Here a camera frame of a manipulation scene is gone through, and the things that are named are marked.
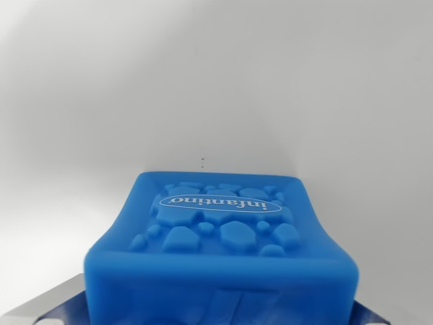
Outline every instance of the blue rubber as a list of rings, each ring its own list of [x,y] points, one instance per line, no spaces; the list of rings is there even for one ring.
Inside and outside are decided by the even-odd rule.
[[[358,270],[299,179],[152,172],[85,280],[92,325],[347,325]]]

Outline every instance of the metal base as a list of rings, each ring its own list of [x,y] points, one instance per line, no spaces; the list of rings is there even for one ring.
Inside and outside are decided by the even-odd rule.
[[[90,325],[84,287],[79,274],[1,316],[0,325]],[[368,324],[390,322],[355,301],[349,325]]]

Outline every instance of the infantino logo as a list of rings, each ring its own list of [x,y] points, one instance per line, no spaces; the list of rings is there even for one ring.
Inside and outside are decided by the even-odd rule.
[[[281,210],[279,205],[255,198],[209,194],[170,196],[161,200],[160,204],[166,207],[250,213],[269,213]]]

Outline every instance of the blue silicone soap dish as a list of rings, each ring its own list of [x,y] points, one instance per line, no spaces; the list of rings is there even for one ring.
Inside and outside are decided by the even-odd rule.
[[[151,172],[85,280],[92,325],[347,325],[358,271],[299,179]]]

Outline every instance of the white backdrop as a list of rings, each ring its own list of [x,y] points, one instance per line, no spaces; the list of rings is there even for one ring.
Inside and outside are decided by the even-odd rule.
[[[432,123],[431,1],[2,0],[0,314],[140,172],[220,171],[301,178],[357,299],[433,324]]]

